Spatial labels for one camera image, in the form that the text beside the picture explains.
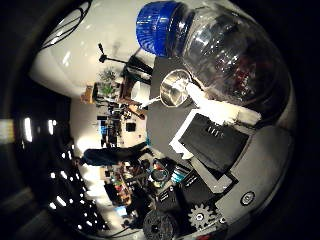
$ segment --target ceiling light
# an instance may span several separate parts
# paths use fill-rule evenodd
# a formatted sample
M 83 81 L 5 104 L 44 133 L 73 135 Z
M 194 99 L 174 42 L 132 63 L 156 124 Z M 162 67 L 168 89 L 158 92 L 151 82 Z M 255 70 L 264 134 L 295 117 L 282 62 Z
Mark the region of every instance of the ceiling light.
M 62 176 L 63 178 L 65 178 L 65 179 L 68 178 L 67 174 L 66 174 L 64 171 L 61 171 L 60 174 L 61 174 L 61 176 Z
M 31 119 L 24 119 L 24 132 L 28 142 L 32 142 Z
M 50 135 L 53 135 L 53 123 L 52 120 L 48 120 L 48 130 Z
M 50 206 L 52 209 L 57 209 L 57 206 L 56 206 L 54 203 L 50 203 L 49 206 Z
M 57 32 L 57 37 L 60 37 L 61 36 L 61 34 L 63 33 L 63 30 L 61 30 L 61 31 L 59 31 L 59 32 Z
M 63 57 L 62 63 L 63 63 L 64 65 L 67 65 L 68 59 L 70 58 L 70 55 L 71 55 L 71 52 L 68 51 L 68 52 L 66 53 L 66 55 Z
M 57 201 L 58 201 L 63 207 L 67 206 L 66 202 L 63 201 L 63 199 L 62 199 L 61 197 L 59 197 L 59 196 L 57 196 Z

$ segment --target wire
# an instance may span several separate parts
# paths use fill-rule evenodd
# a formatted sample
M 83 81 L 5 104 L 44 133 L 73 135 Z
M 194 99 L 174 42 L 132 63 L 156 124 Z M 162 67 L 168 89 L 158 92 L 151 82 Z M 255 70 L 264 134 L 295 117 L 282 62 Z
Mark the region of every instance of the wire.
M 116 236 L 116 235 L 118 235 L 118 234 L 120 234 L 120 233 L 123 233 L 124 231 L 126 231 L 126 230 L 128 230 L 128 229 L 129 229 L 129 227 L 126 227 L 125 229 L 122 229 L 121 231 L 119 231 L 119 232 L 117 232 L 117 233 L 114 233 L 114 234 L 112 234 L 112 235 L 110 235 L 110 236 L 104 236 L 104 237 L 112 238 L 112 237 L 114 237 L 114 236 Z
M 87 1 L 86 1 L 86 3 L 88 3 L 88 6 L 87 6 L 87 8 L 86 8 L 85 10 L 83 10 L 81 7 L 76 8 L 75 10 L 80 11 L 80 16 L 77 17 L 77 18 L 75 18 L 75 19 L 73 19 L 73 20 L 71 20 L 70 22 L 65 23 L 64 25 L 59 26 L 58 28 L 54 29 L 54 30 L 50 33 L 49 37 L 50 37 L 53 33 L 57 32 L 59 29 L 64 28 L 65 26 L 71 24 L 72 22 L 75 22 L 76 20 L 79 20 L 78 23 L 77 23 L 75 26 L 71 27 L 70 29 L 68 29 L 67 31 L 65 31 L 64 33 L 62 33 L 62 35 L 59 36 L 59 39 L 58 39 L 56 42 L 54 42 L 54 43 L 51 43 L 51 41 L 52 41 L 54 38 L 56 38 L 56 36 L 54 36 L 54 37 L 52 37 L 52 38 L 50 38 L 50 39 L 47 39 L 47 40 L 42 44 L 42 47 L 40 48 L 40 51 L 43 50 L 43 49 L 45 49 L 45 48 L 51 47 L 51 46 L 53 46 L 53 45 L 61 42 L 62 40 L 64 40 L 65 38 L 67 38 L 69 35 L 71 35 L 71 33 L 73 33 L 73 32 L 77 29 L 77 27 L 80 25 L 80 23 L 82 22 L 82 20 L 86 17 L 86 15 L 87 15 L 87 13 L 89 12 L 89 9 L 90 9 L 90 7 L 91 7 L 91 2 L 92 2 L 92 0 L 87 0 Z
M 127 233 L 127 234 L 124 234 L 124 235 L 121 235 L 121 236 L 112 237 L 112 238 L 125 237 L 125 236 L 129 236 L 129 235 L 131 235 L 131 234 L 135 234 L 135 233 L 138 233 L 138 232 L 140 232 L 140 231 L 138 230 L 138 231 L 135 231 L 135 232 Z

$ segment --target desk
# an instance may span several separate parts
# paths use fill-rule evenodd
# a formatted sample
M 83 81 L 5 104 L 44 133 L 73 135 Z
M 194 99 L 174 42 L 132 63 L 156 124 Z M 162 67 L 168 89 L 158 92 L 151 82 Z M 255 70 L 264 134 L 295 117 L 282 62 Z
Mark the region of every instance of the desk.
M 151 78 L 150 99 L 159 96 L 162 80 L 175 69 L 185 69 L 180 60 L 156 58 Z M 189 168 L 191 166 L 182 160 L 180 155 L 169 146 L 169 143 L 189 112 L 195 107 L 194 104 L 191 104 L 186 108 L 167 108 L 160 101 L 148 107 L 147 132 L 151 145 L 167 157 Z

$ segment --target clear plastic bottle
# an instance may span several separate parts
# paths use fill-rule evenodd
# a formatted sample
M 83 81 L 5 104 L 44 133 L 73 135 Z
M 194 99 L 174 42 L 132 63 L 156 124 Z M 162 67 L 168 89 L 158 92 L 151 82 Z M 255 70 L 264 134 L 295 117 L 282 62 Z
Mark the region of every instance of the clear plastic bottle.
M 248 106 L 265 119 L 286 103 L 290 77 L 279 51 L 261 26 L 239 13 L 215 4 L 149 3 L 139 13 L 137 38 L 146 51 L 181 58 L 210 99 Z

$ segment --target gear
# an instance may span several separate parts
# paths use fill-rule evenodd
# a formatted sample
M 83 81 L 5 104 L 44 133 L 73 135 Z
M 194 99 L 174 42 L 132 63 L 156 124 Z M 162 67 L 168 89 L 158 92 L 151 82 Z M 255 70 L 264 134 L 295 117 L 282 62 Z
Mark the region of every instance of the gear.
M 188 216 L 191 226 L 194 226 L 197 230 L 204 228 L 215 218 L 213 211 L 209 210 L 209 206 L 205 207 L 202 203 L 200 206 L 195 205 Z

